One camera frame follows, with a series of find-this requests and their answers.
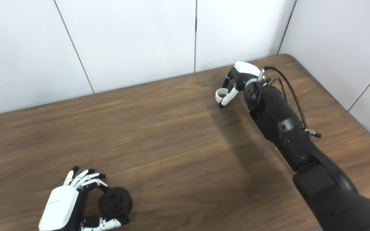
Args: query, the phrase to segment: white hand casing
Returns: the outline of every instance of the white hand casing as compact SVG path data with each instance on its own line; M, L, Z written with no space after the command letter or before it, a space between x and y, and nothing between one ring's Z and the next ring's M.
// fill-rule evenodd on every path
M42 214L40 231L58 230L69 222L79 192L75 187L64 185L51 191L44 213Z
M234 67L239 73L249 73L256 76L258 76L261 73L261 70L257 66L252 65L250 63L237 61Z

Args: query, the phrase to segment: black robotic arm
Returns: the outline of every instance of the black robotic arm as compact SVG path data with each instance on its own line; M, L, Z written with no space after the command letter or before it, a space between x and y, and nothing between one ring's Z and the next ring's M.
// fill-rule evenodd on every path
M285 92L282 97L273 82L264 79L266 70L277 71L285 79L302 121L286 102ZM232 79L234 85L225 90ZM322 229L370 231L370 199L361 196L348 176L312 142L311 136L321 135L307 128L297 97L283 73L275 67L259 70L237 62L216 92L219 106L225 107L238 92L244 93L249 114L263 136L278 148L295 172L294 184Z

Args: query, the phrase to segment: black object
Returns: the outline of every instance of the black object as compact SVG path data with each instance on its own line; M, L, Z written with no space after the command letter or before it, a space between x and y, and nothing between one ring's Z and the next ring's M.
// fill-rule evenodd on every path
M100 199L100 211L107 218L128 217L132 205L131 195L122 187L111 188Z
M320 134L320 133L315 133L315 137L316 137L316 138L321 138L321 137L322 137L322 134Z
M82 223L86 228L96 228L100 225L100 220L97 217L84 218Z
M252 79L257 78L258 76L255 76L250 73L239 73L235 67L232 67L231 70L229 70L228 74L225 77L224 83L222 84L222 88L228 88L229 80L234 79L236 86L235 88L238 91L243 91L245 88L245 83Z
M304 127L305 127L305 129L307 129L308 125L306 123L304 112L302 111L301 104L299 103L298 97L295 94L295 90L293 89L293 87L292 87L291 83L289 82L288 78L280 70L276 69L276 67L265 66L265 67L263 67L263 69L264 70L273 70L275 72L278 72L278 74L285 80L285 83L288 85L288 88L291 91L292 96L294 97L296 106L298 107L299 114L301 115L301 118L302 118L302 122L304 123ZM281 84L282 91L284 93L284 97L285 97L285 101L286 101L285 90L283 90L284 86L282 85L282 82L280 82L280 84Z
M286 77L274 67L298 99ZM235 70L227 77L234 78ZM370 199L358 194L348 176L311 140L281 92L263 81L250 82L245 78L237 86L244 91L250 116L263 136L272 142L295 172L294 184L325 231L370 231Z

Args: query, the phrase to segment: black fingertip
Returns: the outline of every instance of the black fingertip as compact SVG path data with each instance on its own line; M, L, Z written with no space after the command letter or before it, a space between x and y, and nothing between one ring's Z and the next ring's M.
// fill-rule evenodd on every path
M76 174L76 172L78 172L78 170L79 170L79 167L75 166L71 170L74 172L74 174Z
M119 221L119 223L121 223L121 225L126 225L129 223L129 217L119 217L117 218L117 220Z
M102 190L104 193L106 193L108 190L109 190L109 186L104 186L102 184L100 184L98 186L100 188L100 190Z
M100 226L100 218L98 217L88 217L82 219L82 224L85 228L87 227L98 227Z
M99 174L98 175L98 179L105 179L107 177L107 175L105 175L105 174Z

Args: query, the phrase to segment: white robotic hand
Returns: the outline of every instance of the white robotic hand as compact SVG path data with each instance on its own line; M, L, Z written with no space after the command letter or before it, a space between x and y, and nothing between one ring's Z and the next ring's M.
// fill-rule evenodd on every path
M71 169L64 184L52 190L40 220L39 230L103 231L128 224L127 215L132 209L132 199L128 191L120 187L109 190L108 185L100 180L104 179L105 175L94 173L94 169L87 169L75 176L78 170L78 166ZM105 217L82 219L88 192L97 187L105 193L100 200L101 213L105 214Z
M250 63L236 62L226 74L222 88L215 92L215 100L219 103L219 107L225 107L240 91L244 91L245 85L250 81L262 81L264 72ZM229 81L232 79L235 83L228 89Z

